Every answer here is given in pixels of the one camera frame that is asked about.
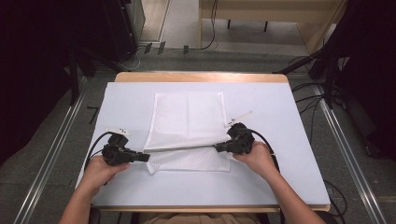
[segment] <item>person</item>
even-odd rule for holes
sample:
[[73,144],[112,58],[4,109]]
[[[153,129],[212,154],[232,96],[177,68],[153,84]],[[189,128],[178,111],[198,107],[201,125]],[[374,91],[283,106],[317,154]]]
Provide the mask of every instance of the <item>person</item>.
[[[276,196],[285,219],[289,224],[325,223],[297,195],[276,169],[267,145],[255,141],[249,154],[234,154],[234,158],[245,163],[253,172],[266,180]],[[78,187],[64,210],[60,223],[88,223],[93,196],[118,172],[128,169],[130,164],[108,166],[102,156],[90,161]],[[143,214],[141,223],[257,223],[257,218],[242,214]]]

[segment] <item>white table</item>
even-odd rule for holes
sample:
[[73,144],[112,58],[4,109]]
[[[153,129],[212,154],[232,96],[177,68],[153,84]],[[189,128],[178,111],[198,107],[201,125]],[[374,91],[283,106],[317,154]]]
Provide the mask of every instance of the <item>white table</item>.
[[[329,210],[327,191],[283,75],[118,74],[116,82],[107,85],[92,143],[108,127],[124,128],[131,133],[126,147],[142,151],[149,135],[154,94],[175,91],[223,92],[227,120],[253,111],[243,123],[269,141],[281,174],[310,207]],[[107,139],[93,152],[102,149]],[[267,183],[239,161],[231,161],[230,173],[159,171],[154,175],[145,163],[136,161],[103,186],[92,204],[107,211],[133,212],[278,211]]]

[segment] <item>wrist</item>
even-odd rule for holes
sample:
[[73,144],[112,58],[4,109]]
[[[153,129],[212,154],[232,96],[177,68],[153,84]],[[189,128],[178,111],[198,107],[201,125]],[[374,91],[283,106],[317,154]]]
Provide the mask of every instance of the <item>wrist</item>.
[[89,186],[84,186],[84,185],[78,185],[78,187],[75,190],[75,193],[85,196],[87,198],[93,198],[98,190],[90,188]]
[[275,167],[268,167],[265,171],[260,173],[260,176],[264,178],[267,182],[273,179],[283,178],[280,172]]

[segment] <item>white tabletop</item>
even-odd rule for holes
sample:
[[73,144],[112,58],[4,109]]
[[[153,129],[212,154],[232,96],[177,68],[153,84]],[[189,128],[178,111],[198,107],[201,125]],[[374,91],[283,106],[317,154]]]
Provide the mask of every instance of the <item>white tabletop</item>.
[[[253,111],[243,123],[271,144],[281,174],[308,205],[328,209],[329,197],[289,83],[108,83],[92,143],[106,128],[124,128],[131,133],[126,147],[142,151],[149,135],[155,93],[175,91],[223,92],[227,120]],[[107,139],[108,136],[104,137],[93,152],[102,149]],[[117,174],[103,186],[92,203],[104,209],[129,211],[164,211],[166,208],[176,211],[267,208],[260,211],[271,211],[268,208],[278,207],[267,183],[245,164],[234,160],[230,173],[159,171],[153,175],[145,163],[136,161],[129,170]]]

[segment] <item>fabric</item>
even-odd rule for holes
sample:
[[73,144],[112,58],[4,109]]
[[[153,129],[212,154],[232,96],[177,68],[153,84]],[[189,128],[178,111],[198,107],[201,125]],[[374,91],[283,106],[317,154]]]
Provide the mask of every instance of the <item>fabric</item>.
[[150,152],[169,147],[214,145],[230,139],[227,134],[223,94],[219,92],[171,92],[155,95],[145,152],[151,174],[158,170],[230,171],[226,153],[213,147]]

